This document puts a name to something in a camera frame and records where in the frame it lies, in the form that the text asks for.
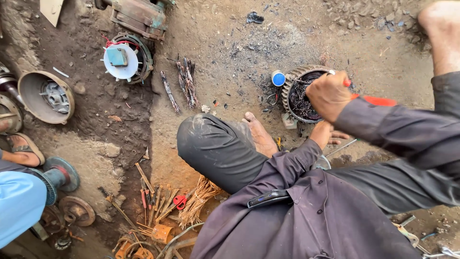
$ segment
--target black mobile phone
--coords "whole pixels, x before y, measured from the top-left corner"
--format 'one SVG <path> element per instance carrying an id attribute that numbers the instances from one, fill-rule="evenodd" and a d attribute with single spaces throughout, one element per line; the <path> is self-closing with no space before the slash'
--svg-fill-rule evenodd
<path id="1" fill-rule="evenodd" d="M 286 190 L 272 190 L 266 194 L 263 194 L 259 197 L 256 197 L 247 202 L 248 208 L 253 208 L 255 206 L 264 206 L 272 204 L 279 201 L 292 202 L 291 196 L 289 196 L 288 191 Z"/>

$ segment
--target red wire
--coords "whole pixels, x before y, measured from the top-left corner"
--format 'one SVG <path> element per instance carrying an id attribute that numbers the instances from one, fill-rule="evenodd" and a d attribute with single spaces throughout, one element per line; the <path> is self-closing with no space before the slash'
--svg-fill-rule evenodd
<path id="1" fill-rule="evenodd" d="M 102 35 L 102 37 L 104 37 L 107 40 L 107 42 L 105 43 L 105 48 L 108 48 L 109 46 L 112 46 L 112 45 L 118 45 L 118 44 L 122 44 L 122 43 L 129 43 L 129 44 L 133 44 L 134 46 L 136 46 L 136 49 L 139 49 L 139 46 L 134 42 L 130 42 L 130 41 L 112 42 L 112 41 L 109 41 L 109 39 L 106 36 L 104 36 L 104 34 L 101 33 L 101 35 Z"/>

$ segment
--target bare foot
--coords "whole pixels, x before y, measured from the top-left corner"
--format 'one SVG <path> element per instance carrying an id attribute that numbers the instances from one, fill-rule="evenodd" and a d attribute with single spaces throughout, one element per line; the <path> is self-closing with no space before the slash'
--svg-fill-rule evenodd
<path id="1" fill-rule="evenodd" d="M 246 112 L 244 114 L 243 122 L 249 125 L 257 152 L 262 153 L 269 158 L 271 158 L 274 153 L 278 152 L 278 147 L 271 138 L 270 134 L 268 134 L 252 112 Z"/>
<path id="2" fill-rule="evenodd" d="M 460 2 L 438 1 L 418 15 L 432 45 L 434 75 L 460 71 Z"/>
<path id="3" fill-rule="evenodd" d="M 27 141 L 21 136 L 11 135 L 8 138 L 13 142 L 13 147 L 28 145 Z M 4 152 L 2 159 L 29 167 L 36 167 L 40 164 L 39 157 L 33 152 L 18 151 L 10 154 Z"/>

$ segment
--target sandal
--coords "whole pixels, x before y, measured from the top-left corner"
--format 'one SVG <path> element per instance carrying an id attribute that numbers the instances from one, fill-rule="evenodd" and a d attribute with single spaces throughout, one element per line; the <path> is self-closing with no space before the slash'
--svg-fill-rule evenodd
<path id="1" fill-rule="evenodd" d="M 35 155 L 37 155 L 38 159 L 40 160 L 39 165 L 43 165 L 45 163 L 45 156 L 38 149 L 37 145 L 35 145 L 35 143 L 28 136 L 26 136 L 23 133 L 9 134 L 9 136 L 11 136 L 11 135 L 18 135 L 18 136 L 24 138 L 26 140 L 27 144 L 28 144 L 28 145 L 13 147 L 13 145 L 14 145 L 13 141 L 11 141 L 10 138 L 7 138 L 6 141 L 8 141 L 8 144 L 11 146 L 11 152 L 12 153 L 14 153 L 14 152 L 32 152 Z"/>

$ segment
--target light blue clothing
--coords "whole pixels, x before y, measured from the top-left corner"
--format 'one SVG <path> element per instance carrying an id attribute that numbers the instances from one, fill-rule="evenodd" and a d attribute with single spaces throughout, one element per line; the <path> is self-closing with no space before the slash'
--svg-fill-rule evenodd
<path id="1" fill-rule="evenodd" d="M 0 173 L 0 248 L 40 220 L 45 202 L 46 186 L 38 177 Z"/>

